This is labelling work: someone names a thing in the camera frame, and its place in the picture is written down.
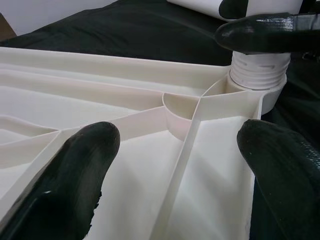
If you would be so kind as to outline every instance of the white threaded fitting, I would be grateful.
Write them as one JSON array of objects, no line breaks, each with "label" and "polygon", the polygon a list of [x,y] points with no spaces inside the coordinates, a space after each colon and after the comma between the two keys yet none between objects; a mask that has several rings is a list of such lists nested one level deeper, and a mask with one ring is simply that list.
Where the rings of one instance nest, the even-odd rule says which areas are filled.
[{"label": "white threaded fitting", "polygon": [[246,55],[233,52],[231,79],[252,90],[268,90],[286,78],[290,53]]}]

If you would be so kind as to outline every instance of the white plastic tray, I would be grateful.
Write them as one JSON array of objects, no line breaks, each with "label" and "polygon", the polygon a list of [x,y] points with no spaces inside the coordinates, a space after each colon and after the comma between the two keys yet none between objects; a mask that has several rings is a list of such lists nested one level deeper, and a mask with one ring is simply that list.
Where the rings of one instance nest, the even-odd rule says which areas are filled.
[{"label": "white plastic tray", "polygon": [[247,240],[254,176],[236,135],[265,91],[229,67],[0,48],[0,219],[81,127],[114,123],[119,153],[86,240]]}]

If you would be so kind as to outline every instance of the black cloth background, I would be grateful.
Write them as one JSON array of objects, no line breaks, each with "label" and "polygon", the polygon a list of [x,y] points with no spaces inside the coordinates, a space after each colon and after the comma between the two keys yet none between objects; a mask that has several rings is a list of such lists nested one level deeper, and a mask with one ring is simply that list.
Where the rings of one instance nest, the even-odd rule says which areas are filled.
[{"label": "black cloth background", "polygon": [[[0,46],[226,66],[232,53],[219,47],[214,37],[223,23],[166,0],[119,0],[0,42]],[[293,54],[288,83],[274,109],[262,116],[299,132],[318,150],[319,76],[317,62]],[[250,239],[285,239],[257,184]]]}]

